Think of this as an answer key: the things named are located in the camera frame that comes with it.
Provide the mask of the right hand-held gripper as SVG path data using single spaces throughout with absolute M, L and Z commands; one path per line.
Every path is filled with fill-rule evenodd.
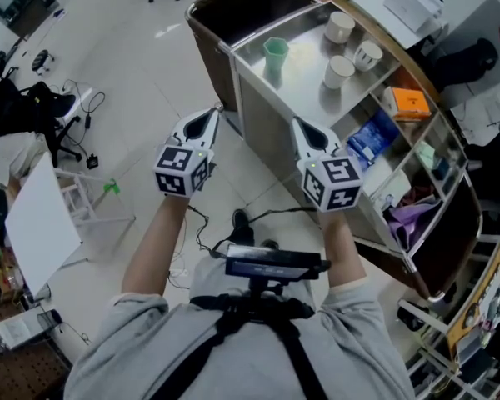
M 337 134 L 319 122 L 296 116 L 291 121 L 291 138 L 297 158 L 306 158 L 297 162 L 297 169 L 301 189 L 315 208 L 320 213 L 355 208 L 363 190 L 363 171 L 354 156 L 331 156 L 342 148 Z

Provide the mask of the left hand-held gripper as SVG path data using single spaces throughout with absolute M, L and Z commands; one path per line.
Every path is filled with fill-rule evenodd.
M 220 111 L 210 107 L 181 118 L 171 132 L 178 143 L 166 143 L 157 157 L 153 175 L 166 195 L 191 198 L 211 176 L 213 144 Z

